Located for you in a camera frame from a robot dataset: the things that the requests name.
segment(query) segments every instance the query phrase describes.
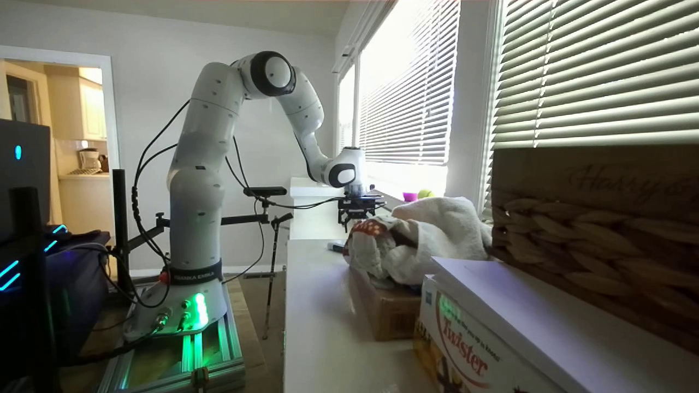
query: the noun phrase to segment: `window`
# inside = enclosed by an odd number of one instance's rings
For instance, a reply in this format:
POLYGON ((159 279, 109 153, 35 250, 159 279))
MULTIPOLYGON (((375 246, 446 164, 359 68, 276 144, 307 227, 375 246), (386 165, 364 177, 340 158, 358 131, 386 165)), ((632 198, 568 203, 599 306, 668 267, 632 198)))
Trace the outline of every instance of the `window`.
POLYGON ((444 193, 460 5, 398 0, 359 53, 355 141, 383 192, 444 193))
POLYGON ((354 65, 338 85, 338 145, 336 154, 345 146, 353 146, 354 138, 354 65))
POLYGON ((493 149, 699 141, 696 0, 505 0, 503 14, 493 149))

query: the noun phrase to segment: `white wall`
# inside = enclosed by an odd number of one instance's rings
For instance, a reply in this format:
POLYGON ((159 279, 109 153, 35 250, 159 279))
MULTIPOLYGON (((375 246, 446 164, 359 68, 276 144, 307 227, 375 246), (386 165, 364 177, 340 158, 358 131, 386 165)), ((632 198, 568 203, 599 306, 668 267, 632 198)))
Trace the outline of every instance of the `white wall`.
MULTIPOLYGON (((354 1, 335 39, 339 59, 368 1, 354 1)), ((454 115, 449 145, 449 174, 445 195, 464 196, 474 203, 480 197, 482 160, 485 146, 484 121, 489 100, 490 70, 486 63, 490 47, 488 29, 495 1, 462 1, 454 81, 454 115)))
MULTIPOLYGON (((0 45, 112 57, 120 158, 129 183, 141 150, 189 98, 201 68, 208 62, 230 63, 260 50, 284 54, 311 79, 326 112, 318 141, 325 153, 332 153, 333 44, 332 38, 0 0, 0 45)), ((181 115, 173 123, 153 152, 177 141, 183 119, 181 115)), ((275 100, 246 103, 235 135, 251 186, 288 187, 291 176, 305 176, 301 152, 275 100)), ((234 162, 235 155, 229 153, 229 156, 234 162)), ((165 177, 171 157, 168 152, 154 160, 141 177, 139 201, 146 227, 154 224, 156 212, 169 215, 165 177)), ((252 213, 253 200, 243 196, 231 176, 224 178, 227 190, 224 214, 252 213)), ((272 209, 271 213, 284 212, 272 209)), ((136 234, 136 225, 130 220, 129 235, 136 234)), ((260 264, 270 261, 269 226, 266 226, 266 238, 266 256, 260 264)), ((166 234, 157 240, 169 250, 166 234)), ((249 264, 257 258, 259 247, 257 225, 222 228, 225 265, 249 264)), ((278 263, 284 263, 284 247, 278 256, 278 263)), ((161 262, 142 246, 132 253, 131 266, 156 269, 161 262)))

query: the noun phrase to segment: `twister box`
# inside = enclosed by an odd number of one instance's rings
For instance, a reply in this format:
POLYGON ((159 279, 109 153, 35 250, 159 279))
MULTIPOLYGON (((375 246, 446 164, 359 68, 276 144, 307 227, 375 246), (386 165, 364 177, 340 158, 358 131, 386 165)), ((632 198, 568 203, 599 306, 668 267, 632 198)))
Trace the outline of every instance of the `twister box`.
POLYGON ((562 393, 433 279, 422 286, 413 347, 443 393, 562 393))

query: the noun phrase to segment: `blue light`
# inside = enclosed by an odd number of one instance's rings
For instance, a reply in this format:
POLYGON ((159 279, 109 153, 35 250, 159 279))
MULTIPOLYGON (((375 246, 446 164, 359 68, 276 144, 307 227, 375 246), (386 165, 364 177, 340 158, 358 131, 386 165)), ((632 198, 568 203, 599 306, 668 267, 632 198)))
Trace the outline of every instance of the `blue light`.
POLYGON ((47 245, 46 248, 44 248, 44 252, 47 252, 51 247, 53 247, 56 243, 58 243, 58 240, 54 240, 51 242, 51 244, 47 245))
POLYGON ((18 263, 20 263, 20 261, 14 261, 10 266, 7 266, 7 267, 5 268, 5 270, 3 270, 3 271, 0 273, 0 277, 4 276, 5 273, 7 273, 7 272, 9 272, 10 270, 12 270, 12 268, 15 267, 15 266, 17 266, 18 263))
POLYGON ((15 276, 12 277, 7 283, 5 283, 5 285, 3 285, 2 287, 0 287, 0 292, 2 292, 2 291, 4 291, 5 289, 7 289, 7 287, 9 287, 10 284, 14 283, 15 280, 17 280, 19 277, 20 277, 20 274, 19 274, 19 273, 15 274, 15 276))

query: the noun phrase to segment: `white towel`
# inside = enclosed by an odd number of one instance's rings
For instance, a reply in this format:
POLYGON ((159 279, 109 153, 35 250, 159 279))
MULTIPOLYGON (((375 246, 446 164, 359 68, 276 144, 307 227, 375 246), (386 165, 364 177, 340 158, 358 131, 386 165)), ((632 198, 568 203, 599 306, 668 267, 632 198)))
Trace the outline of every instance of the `white towel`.
POLYGON ((354 225, 344 254, 351 266, 377 278, 420 285, 438 271, 432 256, 485 260, 491 243, 491 229, 471 201, 425 198, 354 225))

